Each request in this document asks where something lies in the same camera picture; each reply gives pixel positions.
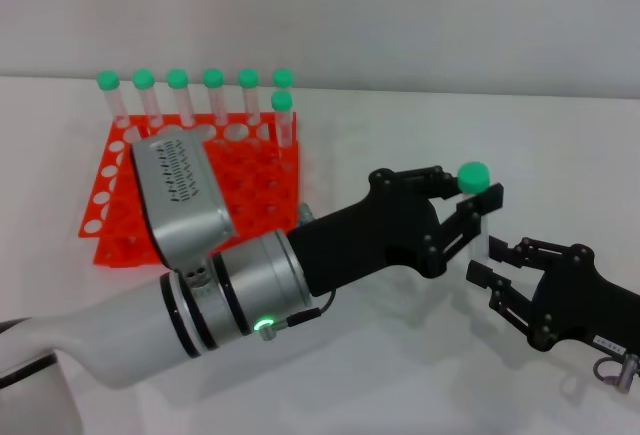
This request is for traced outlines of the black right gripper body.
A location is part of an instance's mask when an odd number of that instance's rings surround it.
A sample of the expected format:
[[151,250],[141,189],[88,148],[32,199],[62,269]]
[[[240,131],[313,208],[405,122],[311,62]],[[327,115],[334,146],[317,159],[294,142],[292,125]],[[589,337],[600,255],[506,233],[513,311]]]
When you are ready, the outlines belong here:
[[639,296],[599,274],[585,245],[564,248],[531,300],[528,343],[547,352],[575,340],[605,353],[639,351]]

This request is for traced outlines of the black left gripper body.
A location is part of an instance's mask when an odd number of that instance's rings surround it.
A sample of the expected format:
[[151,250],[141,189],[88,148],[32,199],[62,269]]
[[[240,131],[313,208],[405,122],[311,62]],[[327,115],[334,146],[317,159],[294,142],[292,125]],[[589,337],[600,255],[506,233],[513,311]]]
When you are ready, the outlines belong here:
[[432,199],[401,186],[395,173],[372,172],[361,201],[288,232],[312,295],[390,266],[409,267],[427,279],[439,277],[423,275],[423,235]]

